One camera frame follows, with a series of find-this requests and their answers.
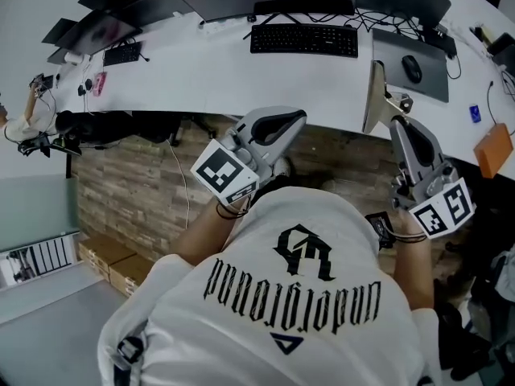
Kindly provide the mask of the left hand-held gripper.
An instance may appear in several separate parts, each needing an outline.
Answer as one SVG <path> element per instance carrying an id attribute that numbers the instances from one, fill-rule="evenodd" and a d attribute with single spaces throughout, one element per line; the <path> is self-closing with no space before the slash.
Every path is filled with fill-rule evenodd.
<path id="1" fill-rule="evenodd" d="M 222 139 L 213 139 L 192 166 L 200 184 L 224 206 L 249 197 L 270 179 L 272 163 L 307 122 L 303 109 L 269 106 L 247 113 Z"/>

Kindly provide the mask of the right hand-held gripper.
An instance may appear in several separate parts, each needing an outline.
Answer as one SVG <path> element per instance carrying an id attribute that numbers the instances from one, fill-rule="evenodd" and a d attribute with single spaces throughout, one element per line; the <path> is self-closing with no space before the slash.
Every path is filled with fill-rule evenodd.
<path id="1" fill-rule="evenodd" d="M 457 231 L 474 215 L 475 206 L 465 180 L 450 161 L 443 162 L 436 136 L 419 121 L 403 116 L 392 118 L 389 131 L 403 172 L 392 184 L 393 207 L 407 211 L 422 229 L 419 233 L 430 240 Z M 418 170 L 429 169 L 420 179 Z"/>

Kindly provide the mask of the person's left forearm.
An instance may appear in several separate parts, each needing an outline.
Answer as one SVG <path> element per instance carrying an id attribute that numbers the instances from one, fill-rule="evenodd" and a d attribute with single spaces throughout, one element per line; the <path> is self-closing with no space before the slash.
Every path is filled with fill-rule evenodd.
<path id="1" fill-rule="evenodd" d="M 220 253 L 237 220 L 224 220 L 216 213 L 216 198 L 211 199 L 196 219 L 172 242 L 171 251 L 189 265 L 197 266 Z"/>

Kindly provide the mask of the person's right forearm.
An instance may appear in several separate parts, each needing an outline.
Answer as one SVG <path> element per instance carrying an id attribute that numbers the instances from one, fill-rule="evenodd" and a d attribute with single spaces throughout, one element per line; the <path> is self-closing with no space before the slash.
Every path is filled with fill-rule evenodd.
<path id="1" fill-rule="evenodd" d="M 434 308 L 435 289 L 432 272 L 430 240 L 397 243 L 393 279 L 406 296 L 411 310 Z"/>

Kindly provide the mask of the person's black trousers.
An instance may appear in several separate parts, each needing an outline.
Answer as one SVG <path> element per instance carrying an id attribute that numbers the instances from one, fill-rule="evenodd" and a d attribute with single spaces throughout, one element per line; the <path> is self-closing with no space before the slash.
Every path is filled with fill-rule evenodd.
<path id="1" fill-rule="evenodd" d="M 298 185 L 299 181 L 295 176 L 278 175 L 257 191 L 253 197 L 253 203 L 256 203 L 263 195 L 284 187 L 297 187 Z"/>

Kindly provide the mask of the orange box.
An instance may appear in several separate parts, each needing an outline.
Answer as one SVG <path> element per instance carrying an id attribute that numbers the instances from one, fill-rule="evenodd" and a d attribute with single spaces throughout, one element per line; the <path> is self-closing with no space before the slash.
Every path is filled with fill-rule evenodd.
<path id="1" fill-rule="evenodd" d="M 513 149 L 507 125 L 496 123 L 474 148 L 482 177 L 493 179 Z"/>

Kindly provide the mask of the grey mouse pad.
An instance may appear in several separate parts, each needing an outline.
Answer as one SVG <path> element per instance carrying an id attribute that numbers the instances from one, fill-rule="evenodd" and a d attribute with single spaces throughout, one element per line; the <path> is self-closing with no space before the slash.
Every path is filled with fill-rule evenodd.
<path id="1" fill-rule="evenodd" d="M 444 51 L 404 35 L 372 30 L 373 59 L 381 61 L 387 84 L 409 89 L 437 101 L 449 101 L 447 61 Z M 422 69 L 422 81 L 410 82 L 402 67 L 402 57 L 412 55 Z"/>

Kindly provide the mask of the black computer mouse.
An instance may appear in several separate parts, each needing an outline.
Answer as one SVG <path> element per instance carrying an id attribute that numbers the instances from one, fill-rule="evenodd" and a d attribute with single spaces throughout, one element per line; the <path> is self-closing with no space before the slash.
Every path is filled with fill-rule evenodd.
<path id="1" fill-rule="evenodd" d="M 402 57 L 402 67 L 410 82 L 419 84 L 422 81 L 422 69 L 412 55 Z"/>

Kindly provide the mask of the large black keyboard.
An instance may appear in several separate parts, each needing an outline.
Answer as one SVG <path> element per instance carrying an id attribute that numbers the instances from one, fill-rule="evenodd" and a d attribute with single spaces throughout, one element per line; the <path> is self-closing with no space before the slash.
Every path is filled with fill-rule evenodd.
<path id="1" fill-rule="evenodd" d="M 252 54 L 308 54 L 358 57 L 358 34 L 352 27 L 317 24 L 267 24 L 252 27 Z"/>

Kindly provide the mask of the black wrist bands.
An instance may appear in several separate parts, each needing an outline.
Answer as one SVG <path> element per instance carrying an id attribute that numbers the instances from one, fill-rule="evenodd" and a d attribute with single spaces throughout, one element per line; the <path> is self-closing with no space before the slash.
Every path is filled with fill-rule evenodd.
<path id="1" fill-rule="evenodd" d="M 224 220 L 238 220 L 249 212 L 250 198 L 240 199 L 235 203 L 224 205 L 218 201 L 216 204 L 217 215 Z"/>

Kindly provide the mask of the black docking hub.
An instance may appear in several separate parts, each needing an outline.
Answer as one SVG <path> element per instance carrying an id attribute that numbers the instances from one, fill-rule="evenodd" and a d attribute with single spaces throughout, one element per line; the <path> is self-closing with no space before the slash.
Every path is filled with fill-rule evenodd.
<path id="1" fill-rule="evenodd" d="M 435 45 L 441 48 L 449 59 L 453 60 L 457 56 L 457 49 L 455 40 L 448 34 L 448 29 L 439 24 L 433 31 L 435 32 Z"/>

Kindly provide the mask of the white power strip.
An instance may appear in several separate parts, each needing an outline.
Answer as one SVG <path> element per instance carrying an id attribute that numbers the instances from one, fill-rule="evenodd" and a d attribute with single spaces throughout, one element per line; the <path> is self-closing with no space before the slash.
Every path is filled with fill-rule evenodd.
<path id="1" fill-rule="evenodd" d="M 198 30 L 204 36 L 217 35 L 233 30 L 243 30 L 249 25 L 246 18 L 229 18 L 215 22 L 200 22 Z"/>

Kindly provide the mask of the black laptop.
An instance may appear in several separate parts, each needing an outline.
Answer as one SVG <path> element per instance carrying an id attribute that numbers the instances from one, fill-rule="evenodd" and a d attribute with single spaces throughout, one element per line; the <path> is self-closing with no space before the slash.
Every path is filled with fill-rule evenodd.
<path id="1" fill-rule="evenodd" d="M 488 52 L 493 63 L 505 66 L 505 69 L 515 74 L 515 38 L 508 33 L 503 33 L 489 47 Z"/>

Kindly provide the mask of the black office chair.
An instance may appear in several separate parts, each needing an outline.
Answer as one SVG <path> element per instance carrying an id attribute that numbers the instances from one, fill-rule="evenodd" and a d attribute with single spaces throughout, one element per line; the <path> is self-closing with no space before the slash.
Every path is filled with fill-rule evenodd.
<path id="1" fill-rule="evenodd" d="M 445 253 L 435 282 L 439 362 L 456 381 L 499 365 L 493 386 L 515 386 L 515 212 L 482 205 Z"/>

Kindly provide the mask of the small black keyboard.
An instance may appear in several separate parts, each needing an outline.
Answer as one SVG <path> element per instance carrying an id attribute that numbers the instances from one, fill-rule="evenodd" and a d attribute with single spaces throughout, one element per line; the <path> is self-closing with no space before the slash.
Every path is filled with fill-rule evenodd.
<path id="1" fill-rule="evenodd" d="M 113 66 L 137 62 L 140 58 L 142 43 L 128 43 L 106 50 L 103 55 L 103 66 Z"/>

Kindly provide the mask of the person's white printed shirt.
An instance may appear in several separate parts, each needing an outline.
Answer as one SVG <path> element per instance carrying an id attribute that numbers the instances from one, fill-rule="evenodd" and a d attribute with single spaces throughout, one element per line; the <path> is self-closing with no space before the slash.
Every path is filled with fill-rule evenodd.
<path id="1" fill-rule="evenodd" d="M 284 187 L 261 197 L 223 250 L 172 254 L 104 325 L 101 386 L 441 386 L 433 309 L 411 310 L 348 201 Z M 117 352 L 144 342 L 130 365 Z"/>

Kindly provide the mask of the flat cardboard box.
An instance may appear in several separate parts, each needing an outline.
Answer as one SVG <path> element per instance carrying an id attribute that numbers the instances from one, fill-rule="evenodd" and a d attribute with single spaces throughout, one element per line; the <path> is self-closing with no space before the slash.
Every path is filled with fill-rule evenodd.
<path id="1" fill-rule="evenodd" d="M 132 249 L 105 235 L 97 235 L 80 241 L 78 253 L 80 259 L 107 282 L 110 282 L 111 266 L 136 254 Z"/>
<path id="2" fill-rule="evenodd" d="M 145 281 L 154 262 L 134 254 L 109 267 L 109 282 L 126 297 L 130 297 Z"/>

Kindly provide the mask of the black harness buckle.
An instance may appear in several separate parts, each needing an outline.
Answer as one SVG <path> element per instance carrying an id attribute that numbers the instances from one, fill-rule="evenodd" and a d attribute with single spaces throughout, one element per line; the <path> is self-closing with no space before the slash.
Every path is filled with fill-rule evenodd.
<path id="1" fill-rule="evenodd" d="M 117 345 L 118 354 L 130 365 L 140 359 L 144 349 L 144 342 L 138 336 L 127 336 Z"/>

